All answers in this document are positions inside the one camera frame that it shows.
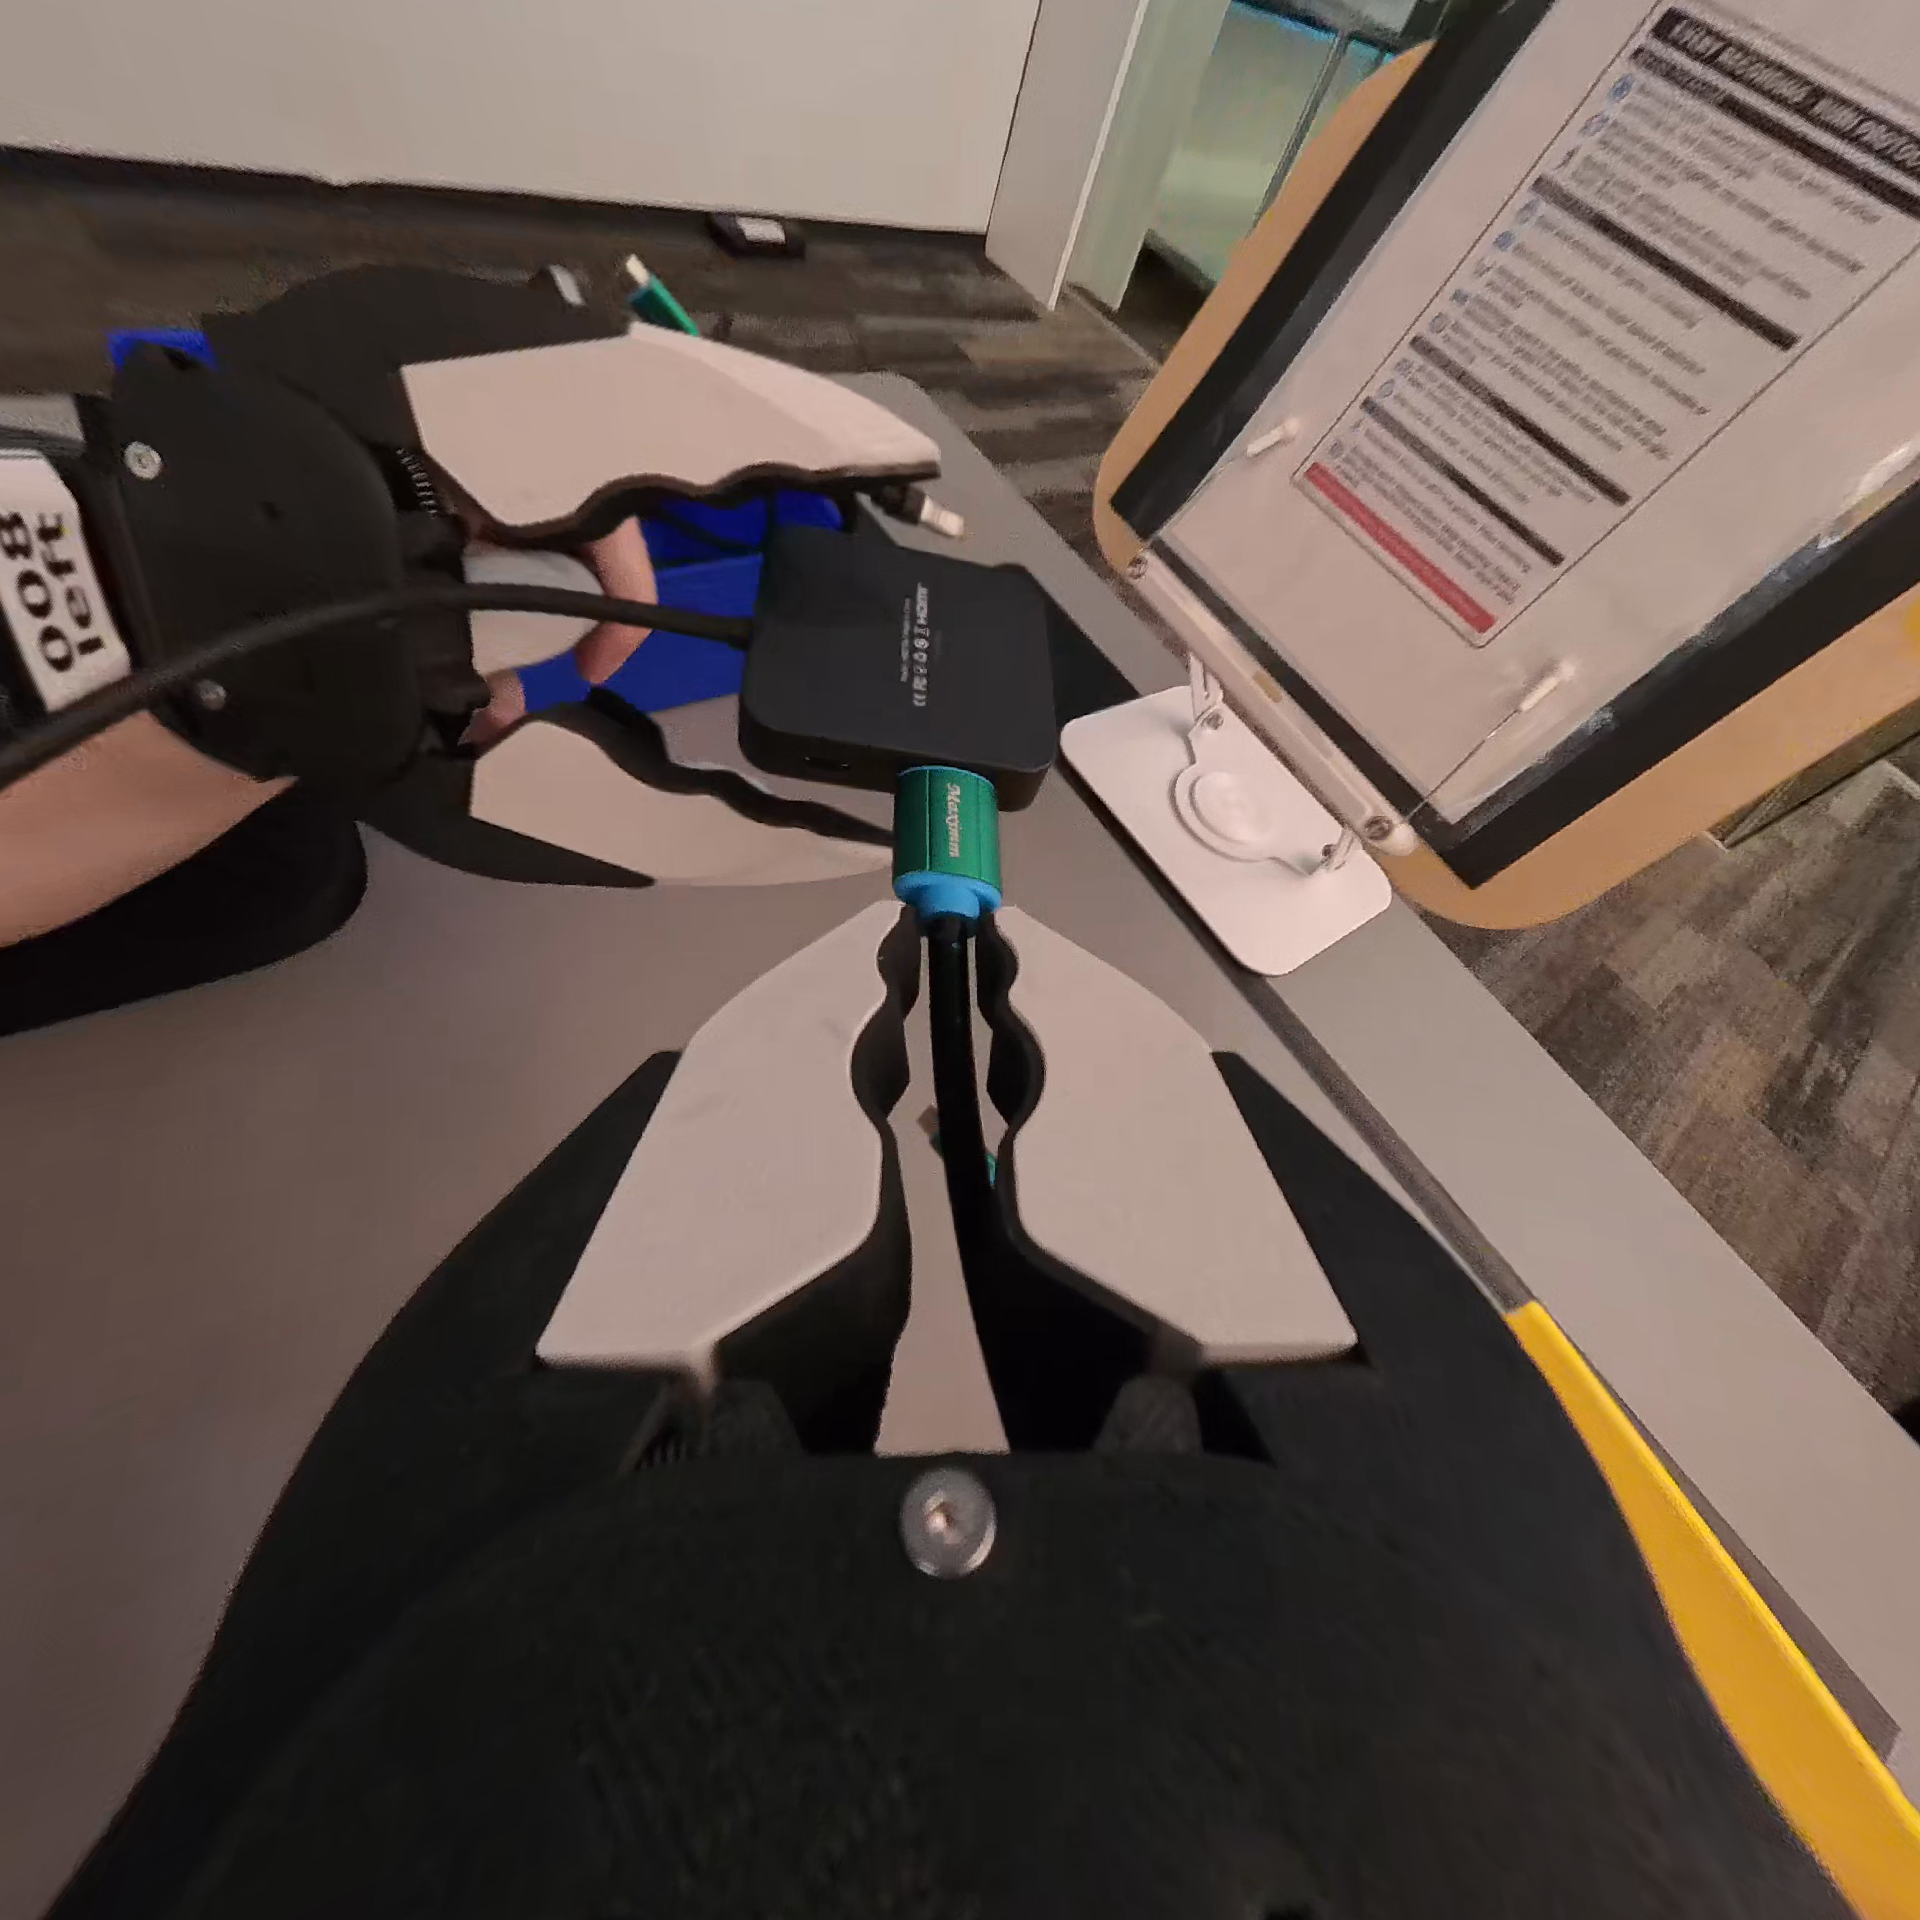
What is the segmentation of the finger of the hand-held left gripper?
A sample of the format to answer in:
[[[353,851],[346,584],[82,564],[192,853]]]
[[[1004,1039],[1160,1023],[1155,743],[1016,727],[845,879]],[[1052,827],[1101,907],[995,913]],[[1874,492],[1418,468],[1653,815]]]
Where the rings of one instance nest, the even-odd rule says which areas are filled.
[[[667,885],[789,885],[884,876],[878,795],[752,768],[736,703],[656,721],[616,705],[536,714],[480,749],[472,817]]]
[[[400,386],[426,460],[513,543],[594,540],[660,497],[875,492],[944,468],[864,394],[659,328],[417,364]]]

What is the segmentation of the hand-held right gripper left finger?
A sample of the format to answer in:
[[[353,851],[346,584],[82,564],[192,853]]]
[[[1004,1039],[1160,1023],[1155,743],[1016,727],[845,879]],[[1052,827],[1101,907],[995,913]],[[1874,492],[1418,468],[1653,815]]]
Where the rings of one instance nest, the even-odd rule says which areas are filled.
[[[870,1452],[913,1290],[893,1112],[917,930],[875,904],[710,1016],[536,1356],[702,1395],[761,1384],[803,1444]]]

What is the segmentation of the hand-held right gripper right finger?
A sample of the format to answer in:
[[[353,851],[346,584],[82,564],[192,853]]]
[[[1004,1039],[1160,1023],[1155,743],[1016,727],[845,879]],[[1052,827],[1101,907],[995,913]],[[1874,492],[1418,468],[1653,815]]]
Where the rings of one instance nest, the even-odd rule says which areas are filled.
[[[972,979],[1002,1125],[972,1197],[972,1314],[1013,1449],[1092,1449],[1146,1379],[1360,1356],[1181,1016],[1017,907],[981,925]]]

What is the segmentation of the blue plastic bin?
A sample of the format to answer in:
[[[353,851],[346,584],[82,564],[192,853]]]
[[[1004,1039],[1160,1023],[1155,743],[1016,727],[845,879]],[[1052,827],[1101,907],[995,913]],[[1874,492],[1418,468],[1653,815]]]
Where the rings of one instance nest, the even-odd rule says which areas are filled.
[[[640,528],[665,605],[747,618],[756,604],[763,548],[786,525],[844,533],[849,514],[827,497],[780,492],[734,509],[670,504]],[[660,632],[612,674],[609,689],[643,714],[667,714],[734,698],[742,660],[723,643]]]

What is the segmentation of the black hdmi adapter box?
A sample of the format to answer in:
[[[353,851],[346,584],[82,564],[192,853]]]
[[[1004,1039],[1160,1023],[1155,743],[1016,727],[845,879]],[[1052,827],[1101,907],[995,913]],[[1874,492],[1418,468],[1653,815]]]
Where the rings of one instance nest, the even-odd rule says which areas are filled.
[[[736,740],[765,776],[884,793],[948,767],[1027,809],[1060,743],[1052,602],[1021,567],[782,525],[761,554]]]

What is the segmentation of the yellow plastic bin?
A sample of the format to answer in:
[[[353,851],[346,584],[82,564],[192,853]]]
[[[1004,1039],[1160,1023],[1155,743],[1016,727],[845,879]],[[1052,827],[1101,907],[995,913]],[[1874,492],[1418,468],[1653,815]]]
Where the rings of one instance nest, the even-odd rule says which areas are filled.
[[[1918,1916],[1918,1811],[1680,1479],[1538,1304],[1504,1323],[1624,1511],[1697,1681],[1797,1837],[1866,1917]]]

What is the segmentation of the person's left forearm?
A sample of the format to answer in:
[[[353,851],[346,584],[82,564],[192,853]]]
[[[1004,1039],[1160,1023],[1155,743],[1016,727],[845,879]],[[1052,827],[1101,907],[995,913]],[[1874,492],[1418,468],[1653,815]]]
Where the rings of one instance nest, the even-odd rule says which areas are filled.
[[[139,714],[3,793],[3,946],[129,896],[292,786],[256,779]]]

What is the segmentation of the person's left hand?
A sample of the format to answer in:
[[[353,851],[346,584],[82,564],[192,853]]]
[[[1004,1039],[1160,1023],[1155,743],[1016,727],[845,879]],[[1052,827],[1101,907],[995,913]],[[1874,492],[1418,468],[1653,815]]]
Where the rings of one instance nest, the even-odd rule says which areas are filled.
[[[640,523],[628,517],[609,536],[585,544],[580,560],[592,570],[604,596],[622,604],[656,602],[656,572]],[[590,685],[606,685],[650,637],[650,629],[601,623],[574,647],[574,664]]]

